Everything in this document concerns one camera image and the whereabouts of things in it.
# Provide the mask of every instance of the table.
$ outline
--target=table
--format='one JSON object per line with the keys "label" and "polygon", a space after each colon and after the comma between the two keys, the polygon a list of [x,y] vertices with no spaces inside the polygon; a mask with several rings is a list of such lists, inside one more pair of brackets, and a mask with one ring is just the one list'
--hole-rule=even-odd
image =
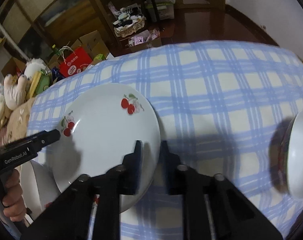
{"label": "table", "polygon": [[[303,109],[303,63],[263,44],[203,41],[166,45],[99,63],[53,85],[32,108],[28,135],[53,129],[86,90],[127,84],[151,103],[161,138],[187,165],[223,173],[286,237],[303,209],[278,191],[285,120]],[[37,161],[46,164],[46,152]],[[143,198],[121,214],[122,239],[182,239],[181,197],[168,196],[160,163]]]}

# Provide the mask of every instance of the red shopping bag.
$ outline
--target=red shopping bag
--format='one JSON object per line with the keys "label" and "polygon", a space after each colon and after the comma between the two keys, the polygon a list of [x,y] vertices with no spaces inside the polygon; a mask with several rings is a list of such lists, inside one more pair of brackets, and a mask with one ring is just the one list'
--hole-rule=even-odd
{"label": "red shopping bag", "polygon": [[[71,50],[73,53],[64,58],[64,49]],[[93,61],[82,47],[73,51],[71,48],[64,46],[60,51],[62,51],[64,62],[60,64],[59,71],[64,77],[70,77],[84,71]]]}

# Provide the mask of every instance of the human hand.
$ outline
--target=human hand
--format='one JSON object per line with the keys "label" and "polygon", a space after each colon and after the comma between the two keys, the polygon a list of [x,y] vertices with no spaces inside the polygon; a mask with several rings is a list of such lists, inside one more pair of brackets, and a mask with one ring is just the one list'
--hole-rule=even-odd
{"label": "human hand", "polygon": [[22,199],[22,188],[19,184],[19,172],[13,169],[13,173],[7,180],[5,187],[7,195],[3,198],[4,215],[11,221],[21,221],[26,214],[26,207]]}

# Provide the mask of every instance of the tablecloth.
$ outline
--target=tablecloth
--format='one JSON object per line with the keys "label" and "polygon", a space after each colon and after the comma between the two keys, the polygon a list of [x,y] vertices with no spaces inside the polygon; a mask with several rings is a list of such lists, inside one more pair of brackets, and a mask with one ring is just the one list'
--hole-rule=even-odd
{"label": "tablecloth", "polygon": [[[184,163],[223,173],[285,237],[303,209],[278,191],[278,146],[287,118],[303,109],[303,63],[262,44],[203,41],[117,57],[53,85],[32,107],[28,134],[53,129],[86,90],[132,86],[157,115],[161,138]],[[45,163],[43,149],[37,161]],[[121,215],[122,239],[182,239],[180,196],[168,196],[159,164],[143,198]]]}

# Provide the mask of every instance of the bottle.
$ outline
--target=bottle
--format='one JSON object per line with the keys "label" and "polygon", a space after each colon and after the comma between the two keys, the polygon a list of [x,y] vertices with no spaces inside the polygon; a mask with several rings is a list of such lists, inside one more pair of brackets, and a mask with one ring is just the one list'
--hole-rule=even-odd
{"label": "bottle", "polygon": [[52,48],[53,48],[53,52],[59,57],[61,54],[60,54],[59,49],[56,48],[56,45],[55,45],[55,44],[52,46]]}

